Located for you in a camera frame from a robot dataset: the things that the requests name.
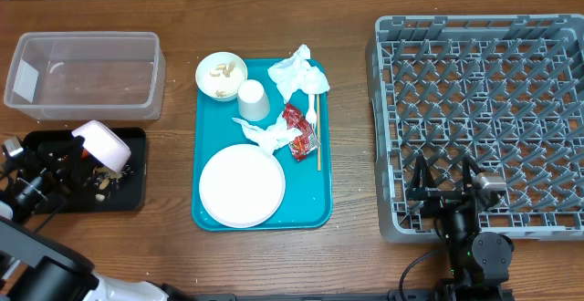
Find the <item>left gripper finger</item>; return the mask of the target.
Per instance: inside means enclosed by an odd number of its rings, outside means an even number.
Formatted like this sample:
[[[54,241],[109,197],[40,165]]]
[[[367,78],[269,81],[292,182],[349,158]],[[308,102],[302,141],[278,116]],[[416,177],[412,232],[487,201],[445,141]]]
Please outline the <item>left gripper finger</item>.
[[[98,165],[99,162],[91,155],[86,157],[67,156],[63,184],[72,194],[85,192],[87,183]]]
[[[82,161],[85,139],[77,136],[63,144],[51,145],[41,143],[36,154],[49,169],[72,169]]]

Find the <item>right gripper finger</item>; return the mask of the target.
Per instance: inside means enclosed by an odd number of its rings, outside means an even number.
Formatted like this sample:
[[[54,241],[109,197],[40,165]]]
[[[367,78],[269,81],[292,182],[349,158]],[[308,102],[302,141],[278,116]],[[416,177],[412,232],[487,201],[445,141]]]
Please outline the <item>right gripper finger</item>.
[[[481,184],[478,181],[478,174],[484,170],[469,155],[463,157],[462,163],[463,192],[470,192],[472,189],[480,188]]]
[[[436,189],[437,184],[432,176],[427,160],[422,156],[416,157],[412,180],[408,185],[408,192],[425,192]]]

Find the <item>pink bowl with food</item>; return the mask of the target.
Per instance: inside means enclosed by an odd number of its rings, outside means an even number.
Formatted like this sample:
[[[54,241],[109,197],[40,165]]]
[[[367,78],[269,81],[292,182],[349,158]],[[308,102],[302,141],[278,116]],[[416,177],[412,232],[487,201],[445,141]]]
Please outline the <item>pink bowl with food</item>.
[[[83,148],[109,170],[121,173],[131,156],[129,146],[103,123],[91,120],[71,131],[84,139]]]

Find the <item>white bowl with peanuts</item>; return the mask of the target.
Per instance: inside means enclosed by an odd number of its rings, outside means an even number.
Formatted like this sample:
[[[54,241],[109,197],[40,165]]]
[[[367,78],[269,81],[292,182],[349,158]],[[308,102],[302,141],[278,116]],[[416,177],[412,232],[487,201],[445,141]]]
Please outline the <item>white bowl with peanuts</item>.
[[[237,98],[240,85],[248,78],[248,69],[238,55],[216,52],[199,63],[194,77],[204,95],[217,101],[230,101]]]

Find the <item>white paper cup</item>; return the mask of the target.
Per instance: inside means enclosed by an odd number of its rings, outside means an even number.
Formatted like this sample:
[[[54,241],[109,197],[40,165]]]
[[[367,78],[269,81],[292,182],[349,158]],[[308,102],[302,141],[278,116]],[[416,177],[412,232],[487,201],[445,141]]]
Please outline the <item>white paper cup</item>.
[[[240,85],[237,101],[243,119],[259,121],[269,114],[269,99],[263,85],[257,80],[248,79]]]

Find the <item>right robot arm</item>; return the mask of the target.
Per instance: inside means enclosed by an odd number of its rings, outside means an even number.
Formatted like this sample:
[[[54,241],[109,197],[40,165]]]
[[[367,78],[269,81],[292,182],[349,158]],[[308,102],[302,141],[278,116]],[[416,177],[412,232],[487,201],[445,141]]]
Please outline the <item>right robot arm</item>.
[[[406,275],[420,262],[442,252],[448,254],[451,277],[437,281],[424,294],[429,300],[512,300],[513,292],[502,288],[509,279],[508,267],[515,250],[513,241],[503,235],[484,232],[479,214],[497,205],[506,193],[506,182],[496,172],[486,171],[466,156],[463,158],[462,186],[441,190],[426,159],[416,159],[406,196],[420,201],[420,215],[433,220],[434,230],[444,247],[412,261],[399,282],[401,299]]]

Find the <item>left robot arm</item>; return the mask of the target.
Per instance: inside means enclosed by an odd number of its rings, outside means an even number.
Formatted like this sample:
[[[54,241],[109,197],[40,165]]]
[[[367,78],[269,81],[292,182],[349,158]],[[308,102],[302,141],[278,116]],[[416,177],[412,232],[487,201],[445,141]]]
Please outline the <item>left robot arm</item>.
[[[57,201],[61,211],[74,192],[84,192],[101,162],[75,137],[57,150],[29,149],[19,138],[4,142],[1,179],[1,278],[21,264],[26,270],[4,300],[188,300],[167,284],[126,282],[100,275],[78,252],[25,227],[36,209]]]

